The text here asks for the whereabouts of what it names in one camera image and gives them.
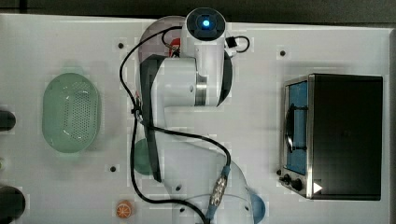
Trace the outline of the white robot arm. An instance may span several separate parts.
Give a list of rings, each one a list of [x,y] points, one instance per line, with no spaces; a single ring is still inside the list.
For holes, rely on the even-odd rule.
[[[160,52],[140,48],[138,116],[148,146],[148,164],[172,206],[174,224],[254,224],[247,181],[229,149],[194,133],[169,128],[169,107],[221,105],[233,83],[224,17],[198,7],[185,17],[154,22],[157,36],[175,35]]]

